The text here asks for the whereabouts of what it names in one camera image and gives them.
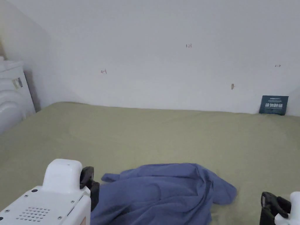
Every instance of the card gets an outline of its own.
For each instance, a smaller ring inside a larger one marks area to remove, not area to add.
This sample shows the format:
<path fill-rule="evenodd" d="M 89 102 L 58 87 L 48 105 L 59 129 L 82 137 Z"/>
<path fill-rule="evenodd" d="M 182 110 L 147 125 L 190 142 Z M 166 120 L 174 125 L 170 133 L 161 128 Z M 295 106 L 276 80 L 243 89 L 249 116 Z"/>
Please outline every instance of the card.
<path fill-rule="evenodd" d="M 259 113 L 285 115 L 288 96 L 263 95 Z"/>

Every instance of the mattress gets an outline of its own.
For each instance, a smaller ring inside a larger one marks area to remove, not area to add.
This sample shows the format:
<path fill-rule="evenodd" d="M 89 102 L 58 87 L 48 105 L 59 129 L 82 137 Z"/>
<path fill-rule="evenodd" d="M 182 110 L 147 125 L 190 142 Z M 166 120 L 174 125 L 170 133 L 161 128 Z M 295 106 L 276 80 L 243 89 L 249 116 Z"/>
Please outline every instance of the mattress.
<path fill-rule="evenodd" d="M 94 180 L 144 164 L 197 163 L 238 189 L 212 224 L 258 224 L 263 191 L 300 189 L 300 117 L 55 103 L 0 136 L 0 209 L 41 185 L 56 158 Z"/>

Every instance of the blue cloth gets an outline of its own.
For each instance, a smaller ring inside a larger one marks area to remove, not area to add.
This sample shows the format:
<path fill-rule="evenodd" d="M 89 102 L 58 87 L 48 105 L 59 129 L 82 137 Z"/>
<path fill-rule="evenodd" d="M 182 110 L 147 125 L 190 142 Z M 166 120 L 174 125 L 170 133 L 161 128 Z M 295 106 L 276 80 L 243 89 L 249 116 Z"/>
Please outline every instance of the blue cloth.
<path fill-rule="evenodd" d="M 213 203 L 230 204 L 236 188 L 190 163 L 154 164 L 105 174 L 91 225 L 209 224 Z"/>

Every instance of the green bed sheet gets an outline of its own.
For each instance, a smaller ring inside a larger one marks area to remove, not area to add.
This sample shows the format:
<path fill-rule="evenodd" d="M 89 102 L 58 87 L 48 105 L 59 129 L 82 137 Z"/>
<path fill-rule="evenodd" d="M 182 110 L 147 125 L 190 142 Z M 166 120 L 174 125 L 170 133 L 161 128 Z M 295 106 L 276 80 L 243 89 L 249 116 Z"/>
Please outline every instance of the green bed sheet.
<path fill-rule="evenodd" d="M 95 180 L 144 164 L 198 163 L 238 189 L 212 224 L 258 224 L 263 191 L 300 190 L 300 117 L 55 103 L 0 136 L 0 209 L 42 185 L 56 158 Z"/>

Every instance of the sticker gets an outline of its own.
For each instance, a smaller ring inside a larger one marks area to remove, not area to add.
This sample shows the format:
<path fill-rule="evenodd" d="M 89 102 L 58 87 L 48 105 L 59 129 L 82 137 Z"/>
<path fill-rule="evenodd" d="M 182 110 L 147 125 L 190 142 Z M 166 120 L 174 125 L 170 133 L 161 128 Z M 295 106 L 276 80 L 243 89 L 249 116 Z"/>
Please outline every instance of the sticker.
<path fill-rule="evenodd" d="M 266 198 L 265 196 L 262 197 L 262 206 L 265 207 L 266 205 Z"/>
<path fill-rule="evenodd" d="M 82 220 L 80 225 L 86 225 L 86 217 Z"/>
<path fill-rule="evenodd" d="M 19 88 L 23 87 L 21 78 L 13 79 L 13 85 L 15 86 L 16 90 L 18 90 Z"/>

